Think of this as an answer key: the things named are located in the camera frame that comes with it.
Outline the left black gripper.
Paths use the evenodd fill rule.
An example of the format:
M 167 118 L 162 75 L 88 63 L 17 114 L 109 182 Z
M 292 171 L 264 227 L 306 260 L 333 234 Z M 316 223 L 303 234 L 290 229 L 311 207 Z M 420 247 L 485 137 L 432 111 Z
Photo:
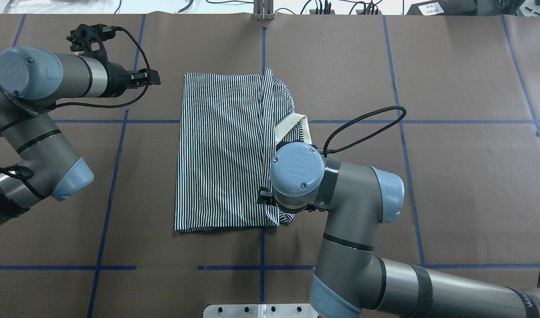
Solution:
M 127 89 L 161 85 L 161 79 L 156 70 L 143 68 L 137 71 L 127 71 L 118 63 L 108 62 L 106 72 L 106 98 L 120 97 Z

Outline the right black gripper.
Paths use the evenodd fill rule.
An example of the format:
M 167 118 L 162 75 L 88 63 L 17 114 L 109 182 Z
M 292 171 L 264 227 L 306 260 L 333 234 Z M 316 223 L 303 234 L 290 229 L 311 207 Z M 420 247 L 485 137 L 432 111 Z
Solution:
M 257 203 L 260 205 L 279 208 L 274 193 L 270 188 L 258 189 Z

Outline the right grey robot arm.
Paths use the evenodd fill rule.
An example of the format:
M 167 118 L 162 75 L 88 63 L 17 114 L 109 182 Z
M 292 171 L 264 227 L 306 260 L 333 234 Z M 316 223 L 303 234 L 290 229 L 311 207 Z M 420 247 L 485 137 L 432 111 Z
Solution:
M 510 288 L 374 255 L 379 225 L 397 219 L 405 186 L 398 175 L 326 157 L 300 141 L 279 142 L 261 201 L 281 211 L 327 211 L 310 290 L 324 318 L 375 310 L 400 318 L 540 318 L 534 288 Z

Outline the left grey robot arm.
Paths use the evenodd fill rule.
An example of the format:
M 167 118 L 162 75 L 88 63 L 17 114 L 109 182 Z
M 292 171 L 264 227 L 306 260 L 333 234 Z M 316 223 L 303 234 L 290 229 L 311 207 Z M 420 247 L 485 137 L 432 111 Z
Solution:
M 115 98 L 159 85 L 149 66 L 127 71 L 102 49 L 80 56 L 13 47 L 0 54 L 0 136 L 20 161 L 0 165 L 0 226 L 48 197 L 65 201 L 94 173 L 49 116 L 64 98 Z

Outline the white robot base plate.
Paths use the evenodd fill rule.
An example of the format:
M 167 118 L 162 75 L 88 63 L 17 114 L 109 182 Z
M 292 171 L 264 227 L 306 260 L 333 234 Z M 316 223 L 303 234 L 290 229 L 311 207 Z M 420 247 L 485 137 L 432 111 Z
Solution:
M 308 303 L 209 305 L 204 318 L 318 318 Z

